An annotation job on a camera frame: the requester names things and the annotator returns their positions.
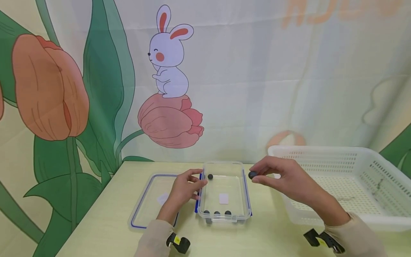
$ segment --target pink cheek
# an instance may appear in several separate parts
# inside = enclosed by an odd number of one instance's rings
[[[157,54],[155,55],[155,58],[157,59],[157,61],[162,62],[162,61],[164,61],[164,54],[162,54],[162,53],[157,53]]]

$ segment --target left hand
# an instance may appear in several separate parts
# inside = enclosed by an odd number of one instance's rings
[[[178,175],[167,201],[181,208],[190,199],[198,200],[199,196],[195,192],[203,188],[207,184],[207,180],[200,180],[193,175],[201,172],[203,172],[202,169],[189,169]]]
[[[193,175],[200,174],[201,172],[203,172],[202,169],[189,169],[177,176],[170,195],[157,216],[158,220],[165,220],[173,225],[175,216],[180,208],[190,199],[199,199],[195,192],[203,188],[208,181],[206,179],[200,180]]]

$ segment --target cartoon rabbit illustration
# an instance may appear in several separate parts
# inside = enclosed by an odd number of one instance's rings
[[[156,80],[158,93],[164,98],[180,97],[188,90],[186,75],[177,68],[184,59],[184,49],[181,40],[189,39],[194,29],[188,24],[180,24],[167,32],[170,23],[171,10],[162,5],[157,12],[157,29],[150,41],[148,58],[157,70],[152,77]]]

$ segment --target human hand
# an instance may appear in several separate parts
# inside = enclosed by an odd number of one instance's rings
[[[338,201],[293,159],[265,156],[250,171],[257,173],[253,183],[274,188],[288,198],[310,206],[328,226],[340,226],[351,219]],[[266,176],[272,173],[280,174],[281,178]]]
[[[181,207],[190,199],[199,199],[195,192],[203,188],[208,181],[200,180],[193,175],[201,172],[203,172],[202,169],[189,169],[176,177],[170,195],[157,216],[158,220],[165,220],[173,225],[175,216]]]
[[[198,200],[199,196],[195,194],[195,192],[203,188],[207,184],[207,180],[200,180],[193,175],[200,174],[201,172],[203,172],[202,169],[189,169],[178,175],[174,181],[167,201],[170,201],[181,208],[181,206],[187,203],[190,199]]]
[[[288,198],[308,206],[328,194],[293,159],[265,156],[252,166],[250,171],[257,173],[257,176],[252,179],[253,183],[274,188]],[[280,174],[281,178],[266,176],[272,173]]]

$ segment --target table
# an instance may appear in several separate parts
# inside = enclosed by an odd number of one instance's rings
[[[57,257],[132,257],[143,231],[131,231],[127,221],[150,175],[195,168],[202,164],[124,162]],[[247,183],[253,217],[245,227],[207,227],[194,213],[194,200],[183,207],[175,231],[191,242],[186,256],[334,256],[329,249],[309,246],[302,235],[310,227],[290,222],[278,192],[250,180]],[[411,252],[411,232],[378,234],[388,256],[404,257]],[[173,249],[170,256],[183,255]]]

